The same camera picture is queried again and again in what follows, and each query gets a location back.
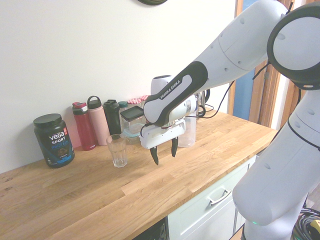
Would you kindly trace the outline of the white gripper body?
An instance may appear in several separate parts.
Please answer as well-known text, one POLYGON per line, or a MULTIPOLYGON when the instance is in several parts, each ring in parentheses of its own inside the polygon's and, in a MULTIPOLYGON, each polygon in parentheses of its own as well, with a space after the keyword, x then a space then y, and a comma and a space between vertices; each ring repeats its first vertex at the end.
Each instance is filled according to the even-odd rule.
POLYGON ((141 129, 140 142, 145 149, 154 148, 160 144, 181 136, 186 131, 186 122, 184 119, 177 120, 169 128, 162 128, 153 124, 141 129))

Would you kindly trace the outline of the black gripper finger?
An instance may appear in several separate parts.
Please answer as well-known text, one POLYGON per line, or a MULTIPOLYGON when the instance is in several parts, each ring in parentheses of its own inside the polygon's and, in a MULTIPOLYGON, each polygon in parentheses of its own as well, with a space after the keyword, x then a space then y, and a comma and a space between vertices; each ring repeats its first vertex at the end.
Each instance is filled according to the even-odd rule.
POLYGON ((151 154, 151 156, 153 158, 153 161, 158 166, 159 165, 159 158, 158 158, 157 147, 156 146, 150 148, 150 154, 151 154))
POLYGON ((175 137, 171 140, 171 155, 172 155, 172 157, 175 157, 177 154, 178 144, 179 144, 178 137, 175 137))

